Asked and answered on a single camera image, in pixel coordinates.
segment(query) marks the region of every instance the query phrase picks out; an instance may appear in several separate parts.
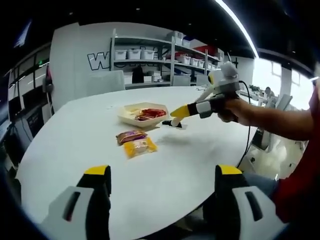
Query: ceiling light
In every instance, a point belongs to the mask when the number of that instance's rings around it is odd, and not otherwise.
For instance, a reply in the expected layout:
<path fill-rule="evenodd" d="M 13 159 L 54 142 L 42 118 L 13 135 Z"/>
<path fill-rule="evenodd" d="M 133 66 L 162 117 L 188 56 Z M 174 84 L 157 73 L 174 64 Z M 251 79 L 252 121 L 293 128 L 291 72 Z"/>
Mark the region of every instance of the ceiling light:
<path fill-rule="evenodd" d="M 237 26 L 240 28 L 241 32 L 243 33 L 244 37 L 246 38 L 246 40 L 248 41 L 255 57 L 258 59 L 259 55 L 258 55 L 258 51 L 254 45 L 254 43 L 252 42 L 247 30 L 245 29 L 245 27 L 243 26 L 243 24 L 240 22 L 240 20 L 237 18 L 237 16 L 235 15 L 235 13 L 228 7 L 227 4 L 224 3 L 224 1 L 222 0 L 215 0 L 215 2 L 217 4 L 220 5 L 220 7 L 222 7 L 227 14 L 229 14 L 229 16 L 233 19 L 233 21 L 237 24 Z"/>
<path fill-rule="evenodd" d="M 311 78 L 310 81 L 317 80 L 318 78 L 319 78 L 318 76 L 315 76 L 315 77 Z"/>

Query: red food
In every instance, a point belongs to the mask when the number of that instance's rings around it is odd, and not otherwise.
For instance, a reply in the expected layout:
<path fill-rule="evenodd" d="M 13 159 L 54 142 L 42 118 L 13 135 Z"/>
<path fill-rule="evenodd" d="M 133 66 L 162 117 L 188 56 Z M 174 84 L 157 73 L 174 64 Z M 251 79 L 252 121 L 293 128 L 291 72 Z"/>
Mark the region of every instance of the red food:
<path fill-rule="evenodd" d="M 148 108 L 143 109 L 138 116 L 135 117 L 138 121 L 146 121 L 149 119 L 155 119 L 158 117 L 162 117 L 166 115 L 166 111 L 162 109 L 154 109 L 154 108 Z"/>

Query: white storage bin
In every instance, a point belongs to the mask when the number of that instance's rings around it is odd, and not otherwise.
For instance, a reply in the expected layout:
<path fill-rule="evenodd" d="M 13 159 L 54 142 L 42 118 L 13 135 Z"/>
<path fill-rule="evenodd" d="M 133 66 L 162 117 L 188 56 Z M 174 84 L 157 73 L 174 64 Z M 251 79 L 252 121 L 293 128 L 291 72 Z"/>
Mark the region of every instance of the white storage bin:
<path fill-rule="evenodd" d="M 199 60 L 198 59 L 196 59 L 196 58 L 191 58 L 191 60 L 190 60 L 190 64 L 192 65 L 192 66 L 195 66 L 195 67 L 197 67 L 198 66 L 198 62 L 199 62 Z"/>
<path fill-rule="evenodd" d="M 151 81 L 152 81 L 152 76 L 144 76 L 144 77 L 143 77 L 143 81 L 144 81 L 145 83 L 151 83 Z"/>
<path fill-rule="evenodd" d="M 115 50 L 115 60 L 125 60 L 127 57 L 127 50 Z"/>
<path fill-rule="evenodd" d="M 175 44 L 177 44 L 177 45 L 182 45 L 182 44 L 183 44 L 183 41 L 182 41 L 182 39 L 184 38 L 183 33 L 178 32 L 178 31 L 172 31 L 172 32 L 169 32 L 169 33 L 166 35 L 165 39 L 166 39 L 167 41 L 170 41 L 170 42 L 171 42 L 172 37 L 174 37 Z"/>
<path fill-rule="evenodd" d="M 141 59 L 141 49 L 128 50 L 128 59 Z"/>
<path fill-rule="evenodd" d="M 178 59 L 179 62 L 181 62 L 183 64 L 190 65 L 191 57 L 189 57 L 189 56 L 179 56 L 177 59 Z"/>
<path fill-rule="evenodd" d="M 207 70 L 211 71 L 211 69 L 212 69 L 212 63 L 208 62 L 206 68 L 207 68 Z"/>
<path fill-rule="evenodd" d="M 155 75 L 154 75 L 154 76 L 151 76 L 151 80 L 152 80 L 153 83 L 160 82 L 161 79 L 162 79 L 161 76 L 155 76 Z"/>
<path fill-rule="evenodd" d="M 187 48 L 190 48 L 190 41 L 183 39 L 183 40 L 182 40 L 182 46 L 187 47 Z"/>
<path fill-rule="evenodd" d="M 205 61 L 199 60 L 198 61 L 198 67 L 199 68 L 204 68 L 204 66 L 205 66 Z"/>
<path fill-rule="evenodd" d="M 155 51 L 143 49 L 141 52 L 141 59 L 153 60 L 155 57 Z"/>
<path fill-rule="evenodd" d="M 132 72 L 124 73 L 124 84 L 132 84 Z"/>

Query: human arm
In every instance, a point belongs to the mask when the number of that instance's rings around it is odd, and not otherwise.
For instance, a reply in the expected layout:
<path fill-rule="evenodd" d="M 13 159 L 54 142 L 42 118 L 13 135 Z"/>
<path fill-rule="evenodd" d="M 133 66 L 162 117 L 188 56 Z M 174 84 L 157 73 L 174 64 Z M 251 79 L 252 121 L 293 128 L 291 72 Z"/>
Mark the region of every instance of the human arm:
<path fill-rule="evenodd" d="M 309 140 L 313 134 L 314 120 L 310 110 L 281 111 L 252 106 L 242 99 L 229 100 L 225 107 L 238 117 L 242 125 L 258 127 L 296 141 Z M 224 122 L 231 120 L 223 115 L 219 117 Z"/>

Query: hand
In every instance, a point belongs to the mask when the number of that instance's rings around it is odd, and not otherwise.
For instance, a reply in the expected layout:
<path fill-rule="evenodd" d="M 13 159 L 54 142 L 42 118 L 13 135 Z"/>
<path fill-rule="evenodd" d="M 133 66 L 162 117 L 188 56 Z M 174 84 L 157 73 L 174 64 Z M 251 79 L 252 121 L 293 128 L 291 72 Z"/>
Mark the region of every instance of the hand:
<path fill-rule="evenodd" d="M 242 100 L 241 98 L 228 100 L 225 103 L 225 108 L 230 110 L 238 117 L 238 122 L 242 125 L 252 125 L 254 107 Z M 225 123 L 231 122 L 234 118 L 230 115 L 223 115 L 218 113 L 218 117 Z"/>

